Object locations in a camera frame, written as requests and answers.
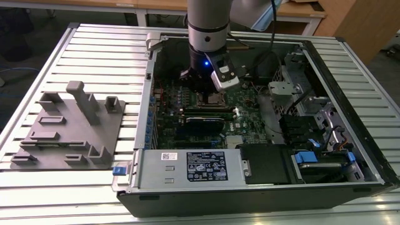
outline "floor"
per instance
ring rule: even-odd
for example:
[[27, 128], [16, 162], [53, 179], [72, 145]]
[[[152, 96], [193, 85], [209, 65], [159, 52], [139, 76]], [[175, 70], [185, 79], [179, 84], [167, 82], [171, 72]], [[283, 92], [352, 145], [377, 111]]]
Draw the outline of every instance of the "floor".
[[[29, 14], [35, 24], [35, 31], [25, 35], [28, 45], [32, 48], [33, 56], [17, 63], [7, 62], [0, 56], [1, 67], [31, 67], [41, 69], [47, 58], [57, 44], [57, 41], [65, 31], [69, 22], [97, 23], [111, 25], [133, 25], [135, 15], [124, 15], [123, 13], [104, 12], [77, 12], [77, 11], [56, 11], [56, 18], [49, 18], [45, 10], [32, 9]], [[163, 16], [156, 18], [149, 15], [149, 25], [157, 27], [183, 27], [183, 16]], [[243, 26], [235, 24], [232, 30], [248, 31]], [[400, 105], [400, 61], [388, 58], [384, 52], [375, 57], [369, 69], [376, 76], [379, 82], [387, 89], [389, 95]], [[7, 84], [0, 87], [0, 131], [3, 130], [12, 113], [19, 106], [27, 90], [36, 78], [36, 72], [28, 70], [12, 70], [0, 73], [1, 79]]]

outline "gray fixture base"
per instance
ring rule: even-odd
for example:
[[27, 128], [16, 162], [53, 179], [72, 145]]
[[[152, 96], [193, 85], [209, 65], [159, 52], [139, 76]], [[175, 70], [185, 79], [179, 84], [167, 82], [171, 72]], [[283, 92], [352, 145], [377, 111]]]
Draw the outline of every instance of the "gray fixture base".
[[12, 157], [12, 169], [111, 168], [125, 102], [111, 96], [96, 101], [84, 93], [81, 82], [69, 82], [68, 87], [71, 84], [81, 89], [76, 100], [63, 100], [56, 92], [43, 94], [43, 110]]

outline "gray plastic peg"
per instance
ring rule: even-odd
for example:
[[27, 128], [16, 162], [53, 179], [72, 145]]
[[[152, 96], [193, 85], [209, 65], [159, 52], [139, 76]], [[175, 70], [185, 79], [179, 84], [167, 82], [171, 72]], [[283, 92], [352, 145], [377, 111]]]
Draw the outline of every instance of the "gray plastic peg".
[[88, 96], [83, 90], [84, 83], [81, 81], [69, 81], [67, 85], [67, 92], [73, 95], [76, 105], [80, 108], [91, 125], [100, 124], [100, 119], [96, 115], [96, 109], [88, 100]]

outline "aluminum extrusion table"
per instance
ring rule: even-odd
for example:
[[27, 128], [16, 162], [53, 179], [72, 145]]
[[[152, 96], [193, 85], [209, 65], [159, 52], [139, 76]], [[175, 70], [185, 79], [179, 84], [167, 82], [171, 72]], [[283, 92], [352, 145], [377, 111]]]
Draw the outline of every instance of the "aluminum extrusion table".
[[[27, 136], [44, 91], [64, 91], [69, 80], [85, 82], [96, 99], [112, 94], [128, 104], [113, 156], [128, 161], [135, 144], [140, 95], [147, 73], [148, 32], [185, 33], [183, 29], [80, 24], [67, 29], [21, 104], [0, 135], [0, 224], [396, 224], [400, 190], [356, 199], [328, 210], [287, 211], [203, 217], [135, 218], [111, 189], [111, 171], [13, 172], [12, 154]], [[237, 37], [269, 34], [235, 32]], [[284, 39], [304, 39], [277, 35]], [[372, 137], [400, 174], [400, 109], [347, 43], [308, 37], [325, 61]], [[72, 98], [65, 92], [63, 98]], [[125, 177], [119, 184], [127, 184]]]

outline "power supply label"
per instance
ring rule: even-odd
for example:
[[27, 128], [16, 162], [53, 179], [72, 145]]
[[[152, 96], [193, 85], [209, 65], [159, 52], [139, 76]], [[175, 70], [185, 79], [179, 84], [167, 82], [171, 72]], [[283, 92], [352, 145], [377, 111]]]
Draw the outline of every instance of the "power supply label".
[[216, 152], [187, 152], [188, 180], [221, 181], [228, 180], [225, 153]]

